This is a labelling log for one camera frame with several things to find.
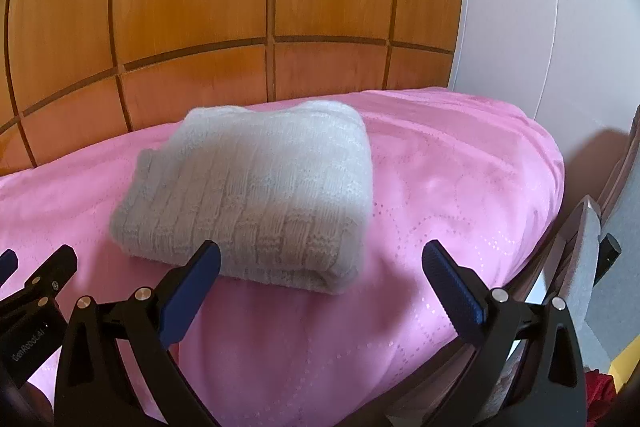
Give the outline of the white knitted sweater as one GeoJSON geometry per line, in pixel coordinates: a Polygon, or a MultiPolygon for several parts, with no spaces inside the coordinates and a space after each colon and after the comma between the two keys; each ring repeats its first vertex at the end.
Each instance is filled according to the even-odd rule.
{"type": "Polygon", "coordinates": [[[139,154],[110,232],[134,257],[184,265],[209,241],[226,277],[339,294],[362,268],[372,170],[347,104],[200,107],[139,154]]]}

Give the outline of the red cloth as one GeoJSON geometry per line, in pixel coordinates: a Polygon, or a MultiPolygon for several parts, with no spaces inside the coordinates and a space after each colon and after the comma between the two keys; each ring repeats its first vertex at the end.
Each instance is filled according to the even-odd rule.
{"type": "Polygon", "coordinates": [[[605,417],[616,398],[614,377],[591,369],[585,373],[587,392],[587,427],[594,427],[605,417]]]}

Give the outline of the pink quilted bedspread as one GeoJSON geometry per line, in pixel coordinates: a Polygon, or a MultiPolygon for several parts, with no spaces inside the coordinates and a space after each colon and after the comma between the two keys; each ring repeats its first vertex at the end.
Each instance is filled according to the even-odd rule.
{"type": "MultiPolygon", "coordinates": [[[[490,287],[523,269],[558,214],[564,166],[552,136],[517,107],[442,89],[343,96],[367,127],[373,212],[363,270],[338,296],[216,280],[176,348],[184,376],[226,426],[333,426],[398,385],[454,338],[424,277],[437,239],[490,287]]],[[[78,269],[64,313],[156,284],[165,265],[123,254],[108,219],[139,153],[173,124],[135,131],[1,180],[1,245],[21,289],[52,251],[78,269]]]]}

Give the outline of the wooden panelled headboard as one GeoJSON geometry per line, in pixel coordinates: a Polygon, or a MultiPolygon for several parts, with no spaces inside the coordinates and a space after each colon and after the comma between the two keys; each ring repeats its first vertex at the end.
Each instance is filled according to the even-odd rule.
{"type": "Polygon", "coordinates": [[[444,87],[462,0],[1,0],[1,170],[196,106],[444,87]]]}

